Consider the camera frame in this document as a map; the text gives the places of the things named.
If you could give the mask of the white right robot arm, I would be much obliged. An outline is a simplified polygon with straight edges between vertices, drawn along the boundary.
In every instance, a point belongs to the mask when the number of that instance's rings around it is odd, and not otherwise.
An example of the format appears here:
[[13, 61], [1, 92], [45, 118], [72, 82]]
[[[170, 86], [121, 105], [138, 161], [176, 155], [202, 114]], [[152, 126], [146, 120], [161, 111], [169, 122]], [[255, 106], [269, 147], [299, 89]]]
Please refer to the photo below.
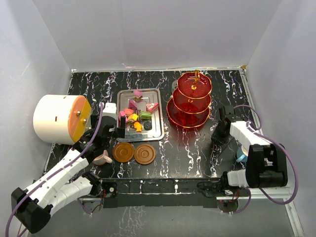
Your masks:
[[259, 133], [235, 113], [232, 106], [219, 109], [219, 122], [211, 141], [225, 149], [235, 139], [246, 151], [246, 168], [225, 171], [221, 176], [220, 190], [226, 196], [239, 188], [285, 187], [288, 182], [286, 155], [281, 148], [266, 141]]

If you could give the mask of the blue ceramic cup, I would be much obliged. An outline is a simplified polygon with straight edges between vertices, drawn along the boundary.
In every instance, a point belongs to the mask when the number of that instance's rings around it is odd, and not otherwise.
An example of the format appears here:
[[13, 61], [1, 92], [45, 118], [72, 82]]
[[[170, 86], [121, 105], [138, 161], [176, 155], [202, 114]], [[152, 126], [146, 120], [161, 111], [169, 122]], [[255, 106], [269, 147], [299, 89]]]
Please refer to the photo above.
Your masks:
[[247, 162], [248, 159], [248, 151], [244, 146], [240, 146], [237, 151], [237, 159], [236, 162]]

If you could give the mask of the dark chocolate cookie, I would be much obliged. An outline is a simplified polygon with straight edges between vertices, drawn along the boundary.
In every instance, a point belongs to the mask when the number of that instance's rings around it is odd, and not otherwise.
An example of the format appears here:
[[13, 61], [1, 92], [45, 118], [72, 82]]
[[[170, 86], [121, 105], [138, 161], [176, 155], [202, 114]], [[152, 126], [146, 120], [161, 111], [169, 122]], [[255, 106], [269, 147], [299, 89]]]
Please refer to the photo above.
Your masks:
[[143, 127], [145, 130], [151, 130], [152, 129], [152, 123], [150, 121], [146, 121], [143, 124]]

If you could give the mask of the pink roll cake top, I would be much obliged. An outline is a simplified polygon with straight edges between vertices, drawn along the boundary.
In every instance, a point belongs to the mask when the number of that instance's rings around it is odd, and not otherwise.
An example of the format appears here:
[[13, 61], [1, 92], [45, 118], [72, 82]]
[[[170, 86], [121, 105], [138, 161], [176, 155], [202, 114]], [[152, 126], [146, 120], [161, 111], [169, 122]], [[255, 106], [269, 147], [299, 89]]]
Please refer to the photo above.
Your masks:
[[139, 90], [134, 90], [134, 91], [133, 91], [133, 95], [134, 95], [135, 97], [140, 98], [140, 97], [142, 97], [142, 92], [139, 91]]

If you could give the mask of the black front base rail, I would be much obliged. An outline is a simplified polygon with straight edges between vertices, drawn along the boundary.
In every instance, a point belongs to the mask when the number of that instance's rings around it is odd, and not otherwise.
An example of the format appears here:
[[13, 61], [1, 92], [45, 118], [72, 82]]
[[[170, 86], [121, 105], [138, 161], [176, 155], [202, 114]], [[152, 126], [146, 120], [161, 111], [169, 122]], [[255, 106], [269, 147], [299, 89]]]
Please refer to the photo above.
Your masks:
[[128, 206], [202, 206], [217, 208], [223, 201], [248, 198], [250, 191], [223, 187], [219, 178], [103, 179], [100, 198], [104, 208]]

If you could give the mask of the silver metal tray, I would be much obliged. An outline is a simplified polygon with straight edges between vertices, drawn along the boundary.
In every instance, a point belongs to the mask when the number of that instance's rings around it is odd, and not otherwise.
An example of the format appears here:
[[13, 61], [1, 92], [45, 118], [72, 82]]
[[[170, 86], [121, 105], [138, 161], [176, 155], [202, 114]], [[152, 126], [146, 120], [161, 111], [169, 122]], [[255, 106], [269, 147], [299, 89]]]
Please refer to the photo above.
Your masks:
[[[142, 93], [142, 97], [138, 102], [134, 100], [134, 91], [137, 90]], [[142, 131], [136, 131], [136, 128], [131, 124], [127, 123], [125, 126], [125, 137], [117, 138], [118, 142], [141, 142], [141, 141], [154, 141], [160, 140], [164, 137], [164, 124], [163, 124], [163, 114], [161, 109], [161, 98], [160, 91], [156, 88], [146, 88], [146, 89], [134, 89], [134, 90], [121, 90], [117, 94], [117, 112], [127, 109], [129, 106], [129, 101], [134, 100], [137, 109], [134, 113], [138, 115], [140, 111], [146, 111], [146, 105], [152, 103], [158, 103], [158, 108], [152, 113], [151, 122], [152, 128], [146, 130], [144, 128], [144, 123], [146, 120], [138, 120], [142, 125]]]

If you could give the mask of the brown wooden coaster left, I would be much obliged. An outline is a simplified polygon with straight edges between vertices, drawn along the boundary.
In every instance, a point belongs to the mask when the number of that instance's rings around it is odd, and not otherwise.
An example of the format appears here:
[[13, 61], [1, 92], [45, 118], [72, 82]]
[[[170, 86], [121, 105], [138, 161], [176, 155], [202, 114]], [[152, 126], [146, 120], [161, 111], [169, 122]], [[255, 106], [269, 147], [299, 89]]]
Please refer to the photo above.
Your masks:
[[116, 161], [129, 162], [134, 156], [134, 146], [127, 142], [121, 142], [114, 146], [113, 157]]

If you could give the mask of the red three-tier cake stand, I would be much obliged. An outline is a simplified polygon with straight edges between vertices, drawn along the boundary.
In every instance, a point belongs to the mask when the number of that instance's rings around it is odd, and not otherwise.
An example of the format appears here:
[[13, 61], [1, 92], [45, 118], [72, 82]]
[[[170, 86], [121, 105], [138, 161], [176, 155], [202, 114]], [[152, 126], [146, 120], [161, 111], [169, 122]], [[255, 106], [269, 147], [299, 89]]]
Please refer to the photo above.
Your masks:
[[171, 122], [183, 128], [203, 126], [210, 115], [212, 83], [199, 70], [182, 74], [167, 103]]

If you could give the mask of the clear tape roll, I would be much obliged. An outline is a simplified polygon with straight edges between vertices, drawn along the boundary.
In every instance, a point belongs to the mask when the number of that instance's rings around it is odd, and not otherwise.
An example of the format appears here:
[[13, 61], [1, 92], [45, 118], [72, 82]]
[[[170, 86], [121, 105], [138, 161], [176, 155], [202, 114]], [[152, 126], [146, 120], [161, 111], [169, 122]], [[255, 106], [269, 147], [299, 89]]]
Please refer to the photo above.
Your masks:
[[178, 80], [175, 80], [172, 82], [172, 85], [171, 85], [171, 93], [173, 93], [178, 87]]

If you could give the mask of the aluminium frame rail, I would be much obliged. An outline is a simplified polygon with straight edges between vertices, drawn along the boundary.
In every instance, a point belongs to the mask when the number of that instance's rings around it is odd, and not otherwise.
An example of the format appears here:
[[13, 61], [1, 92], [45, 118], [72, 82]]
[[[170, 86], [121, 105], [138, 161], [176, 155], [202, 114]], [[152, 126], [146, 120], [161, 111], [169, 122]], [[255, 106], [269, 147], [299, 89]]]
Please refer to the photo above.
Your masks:
[[[251, 93], [250, 93], [248, 80], [246, 77], [246, 65], [240, 66], [240, 74], [241, 74], [243, 85], [245, 87], [247, 98], [249, 100], [249, 104], [252, 107], [255, 107]], [[271, 198], [282, 199], [282, 201], [287, 201], [293, 193], [292, 188], [288, 186], [281, 187], [281, 188], [265, 188], [265, 191], [271, 196]], [[289, 218], [294, 236], [304, 237], [305, 234], [304, 234], [301, 222], [299, 220], [299, 216], [297, 214], [297, 210], [295, 208], [294, 202], [292, 201], [291, 203], [286, 204], [285, 208], [286, 208], [287, 216]]]

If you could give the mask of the red white strawberry cake slice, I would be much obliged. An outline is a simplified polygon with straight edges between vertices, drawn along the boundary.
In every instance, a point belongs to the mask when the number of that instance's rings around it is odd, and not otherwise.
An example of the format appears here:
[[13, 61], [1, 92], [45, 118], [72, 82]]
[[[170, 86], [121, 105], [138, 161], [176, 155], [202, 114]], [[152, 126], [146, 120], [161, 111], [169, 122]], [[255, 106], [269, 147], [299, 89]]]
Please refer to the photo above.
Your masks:
[[159, 108], [159, 103], [150, 103], [146, 105], [146, 111], [150, 113], [153, 113], [158, 108]]

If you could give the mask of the orange fish shaped pastry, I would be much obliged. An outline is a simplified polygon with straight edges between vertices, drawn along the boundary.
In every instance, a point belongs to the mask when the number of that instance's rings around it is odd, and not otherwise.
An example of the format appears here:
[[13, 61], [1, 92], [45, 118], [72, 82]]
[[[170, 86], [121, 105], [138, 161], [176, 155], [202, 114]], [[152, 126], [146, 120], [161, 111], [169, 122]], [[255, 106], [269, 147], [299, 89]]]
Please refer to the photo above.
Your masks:
[[136, 132], [142, 132], [143, 127], [142, 127], [142, 124], [140, 122], [136, 121], [136, 122], [134, 122], [133, 125], [134, 125], [134, 128], [136, 129]]

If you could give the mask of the brown wooden coaster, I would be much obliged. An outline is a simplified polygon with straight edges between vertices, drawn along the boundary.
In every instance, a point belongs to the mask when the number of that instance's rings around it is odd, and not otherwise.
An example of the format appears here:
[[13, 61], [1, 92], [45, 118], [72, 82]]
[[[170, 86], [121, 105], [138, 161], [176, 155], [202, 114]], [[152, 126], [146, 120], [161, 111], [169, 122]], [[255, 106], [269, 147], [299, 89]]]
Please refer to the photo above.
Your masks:
[[113, 157], [116, 161], [129, 162], [134, 156], [134, 146], [127, 142], [121, 142], [114, 146]]
[[134, 153], [135, 160], [142, 165], [150, 164], [156, 157], [156, 150], [149, 144], [139, 145]]

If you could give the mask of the salmon pink cake piece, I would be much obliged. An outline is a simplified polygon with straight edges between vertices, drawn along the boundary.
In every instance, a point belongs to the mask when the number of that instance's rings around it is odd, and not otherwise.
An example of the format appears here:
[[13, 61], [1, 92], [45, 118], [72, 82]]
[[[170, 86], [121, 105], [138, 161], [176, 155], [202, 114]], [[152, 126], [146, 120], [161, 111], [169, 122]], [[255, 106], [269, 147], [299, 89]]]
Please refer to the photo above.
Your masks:
[[132, 109], [124, 109], [124, 113], [126, 116], [130, 116], [134, 113], [134, 111]]

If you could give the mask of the yellow orange cake piece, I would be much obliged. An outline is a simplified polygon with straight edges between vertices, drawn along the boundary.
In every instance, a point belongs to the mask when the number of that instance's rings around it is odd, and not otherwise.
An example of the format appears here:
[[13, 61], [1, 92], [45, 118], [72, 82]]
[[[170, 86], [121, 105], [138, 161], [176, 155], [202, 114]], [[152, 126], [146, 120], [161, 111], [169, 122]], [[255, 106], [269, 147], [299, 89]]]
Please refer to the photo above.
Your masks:
[[134, 123], [138, 120], [138, 115], [137, 114], [131, 114], [127, 118], [128, 122]]

